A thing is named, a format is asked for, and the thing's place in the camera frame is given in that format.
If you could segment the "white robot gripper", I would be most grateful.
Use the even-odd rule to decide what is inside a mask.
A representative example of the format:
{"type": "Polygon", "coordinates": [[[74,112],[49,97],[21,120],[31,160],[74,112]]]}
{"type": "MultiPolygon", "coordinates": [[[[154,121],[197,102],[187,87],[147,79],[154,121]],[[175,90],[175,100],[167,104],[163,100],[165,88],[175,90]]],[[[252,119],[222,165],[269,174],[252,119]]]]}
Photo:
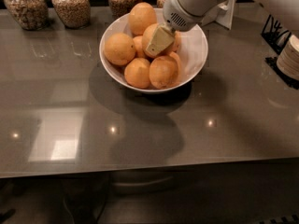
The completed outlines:
{"type": "Polygon", "coordinates": [[[173,42],[171,34],[175,34],[175,30],[190,31],[218,3],[219,0],[166,0],[163,14],[167,24],[158,23],[147,51],[153,55],[164,51],[173,42]]]}

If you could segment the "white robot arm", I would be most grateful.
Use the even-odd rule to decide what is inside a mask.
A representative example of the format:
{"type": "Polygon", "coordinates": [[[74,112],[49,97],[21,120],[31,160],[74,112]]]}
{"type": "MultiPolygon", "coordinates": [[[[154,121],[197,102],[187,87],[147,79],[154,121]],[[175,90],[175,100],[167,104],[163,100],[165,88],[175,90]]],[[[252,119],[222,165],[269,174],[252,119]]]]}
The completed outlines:
{"type": "MultiPolygon", "coordinates": [[[[166,0],[164,22],[154,31],[146,51],[159,55],[175,41],[175,31],[188,32],[201,25],[208,12],[227,0],[166,0]]],[[[293,35],[299,36],[299,0],[252,0],[260,4],[293,35]]]]}

